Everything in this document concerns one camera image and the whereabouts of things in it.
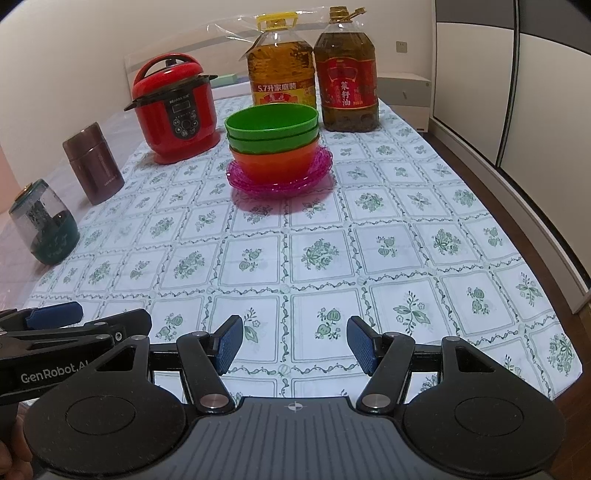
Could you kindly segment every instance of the brown thermos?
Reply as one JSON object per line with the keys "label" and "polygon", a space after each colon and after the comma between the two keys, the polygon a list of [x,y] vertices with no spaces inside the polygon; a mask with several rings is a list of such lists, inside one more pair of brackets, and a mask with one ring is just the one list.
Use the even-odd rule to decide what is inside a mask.
{"label": "brown thermos", "polygon": [[110,199],[125,184],[98,123],[66,140],[63,147],[92,205]]}

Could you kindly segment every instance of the bottle label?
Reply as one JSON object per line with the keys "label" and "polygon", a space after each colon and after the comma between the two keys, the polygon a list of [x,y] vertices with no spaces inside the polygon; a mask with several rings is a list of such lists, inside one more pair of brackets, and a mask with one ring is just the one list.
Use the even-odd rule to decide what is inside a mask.
{"label": "bottle label", "polygon": [[252,101],[255,105],[266,103],[303,103],[316,108],[314,79],[286,83],[251,82]]}
{"label": "bottle label", "polygon": [[334,57],[317,61],[322,106],[366,108],[378,103],[375,60]]}

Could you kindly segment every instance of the rice cooker handle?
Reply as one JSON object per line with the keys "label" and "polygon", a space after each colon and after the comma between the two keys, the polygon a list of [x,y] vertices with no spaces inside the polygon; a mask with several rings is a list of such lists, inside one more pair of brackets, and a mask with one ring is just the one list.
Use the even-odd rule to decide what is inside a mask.
{"label": "rice cooker handle", "polygon": [[154,57],[146,65],[140,68],[137,75],[135,76],[134,85],[146,77],[146,73],[148,73],[150,68],[156,65],[159,61],[163,60],[181,60],[189,63],[197,63],[197,60],[195,60],[192,56],[185,55],[184,53],[165,53],[163,55],[159,55]]}

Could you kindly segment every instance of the pink plate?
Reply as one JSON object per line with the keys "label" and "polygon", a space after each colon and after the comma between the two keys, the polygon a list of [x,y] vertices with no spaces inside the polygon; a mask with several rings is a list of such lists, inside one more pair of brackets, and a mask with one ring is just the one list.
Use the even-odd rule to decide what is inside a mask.
{"label": "pink plate", "polygon": [[329,172],[331,167],[332,153],[326,147],[318,147],[308,174],[296,181],[289,183],[254,183],[244,175],[244,172],[235,161],[231,161],[228,165],[226,176],[230,185],[250,196],[273,198],[296,197],[317,185]]}

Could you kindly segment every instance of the bottle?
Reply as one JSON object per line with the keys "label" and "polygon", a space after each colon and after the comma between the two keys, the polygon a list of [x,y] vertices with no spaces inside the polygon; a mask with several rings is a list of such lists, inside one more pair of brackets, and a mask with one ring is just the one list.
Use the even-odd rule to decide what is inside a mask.
{"label": "bottle", "polygon": [[293,102],[316,108],[313,49],[291,30],[297,13],[259,15],[256,21],[259,30],[262,23],[265,28],[245,54],[252,103]]}
{"label": "bottle", "polygon": [[330,7],[329,26],[314,46],[324,127],[333,132],[371,132],[379,125],[375,48],[346,7]]}

